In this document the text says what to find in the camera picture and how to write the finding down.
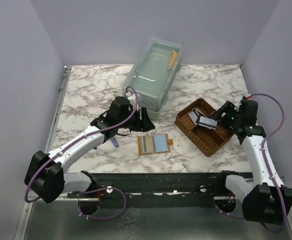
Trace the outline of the orange credit card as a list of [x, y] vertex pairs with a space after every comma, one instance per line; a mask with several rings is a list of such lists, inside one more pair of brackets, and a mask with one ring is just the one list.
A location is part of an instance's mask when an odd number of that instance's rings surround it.
[[146, 136], [146, 150], [147, 150], [147, 153], [154, 152], [154, 144], [153, 144], [153, 136], [152, 135]]

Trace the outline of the silver credit card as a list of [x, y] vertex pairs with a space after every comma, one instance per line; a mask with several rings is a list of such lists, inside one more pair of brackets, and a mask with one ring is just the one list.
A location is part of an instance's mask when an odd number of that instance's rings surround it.
[[205, 116], [198, 117], [196, 120], [196, 123], [199, 126], [202, 126], [211, 130], [215, 130], [217, 128], [217, 121]]

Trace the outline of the tan card holder wallet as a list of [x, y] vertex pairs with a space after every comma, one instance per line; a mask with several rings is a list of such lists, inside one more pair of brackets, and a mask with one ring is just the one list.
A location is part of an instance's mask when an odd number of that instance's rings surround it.
[[[154, 152], [147, 153], [146, 150], [146, 136], [153, 136]], [[173, 145], [173, 140], [169, 138], [168, 134], [154, 134], [154, 135], [145, 135], [137, 137], [138, 143], [138, 154], [143, 155], [153, 155], [153, 154], [162, 154], [171, 152], [171, 145]]]

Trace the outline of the grey credit card stack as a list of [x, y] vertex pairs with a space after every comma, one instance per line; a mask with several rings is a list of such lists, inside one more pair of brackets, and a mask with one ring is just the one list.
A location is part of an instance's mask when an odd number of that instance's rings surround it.
[[188, 113], [190, 119], [193, 121], [194, 124], [198, 124], [198, 120], [202, 116], [202, 114], [198, 110], [193, 110]]

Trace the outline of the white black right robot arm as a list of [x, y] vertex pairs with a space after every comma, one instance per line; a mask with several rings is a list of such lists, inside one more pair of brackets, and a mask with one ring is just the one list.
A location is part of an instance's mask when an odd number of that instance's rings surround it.
[[257, 122], [258, 103], [243, 98], [239, 107], [227, 101], [211, 115], [219, 125], [235, 134], [242, 145], [252, 171], [253, 182], [234, 171], [222, 171], [216, 191], [227, 196], [233, 193], [242, 204], [245, 220], [282, 225], [292, 206], [292, 189], [284, 185], [273, 165], [267, 135]]

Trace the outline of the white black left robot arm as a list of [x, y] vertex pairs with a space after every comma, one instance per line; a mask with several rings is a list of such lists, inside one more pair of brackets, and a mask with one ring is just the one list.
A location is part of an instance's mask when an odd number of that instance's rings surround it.
[[67, 144], [49, 153], [40, 150], [33, 155], [24, 180], [26, 191], [35, 192], [46, 203], [72, 192], [92, 197], [97, 190], [95, 178], [86, 171], [66, 171], [87, 152], [114, 137], [119, 129], [148, 132], [155, 129], [155, 125], [146, 108], [138, 108], [125, 97], [116, 97], [107, 111]]

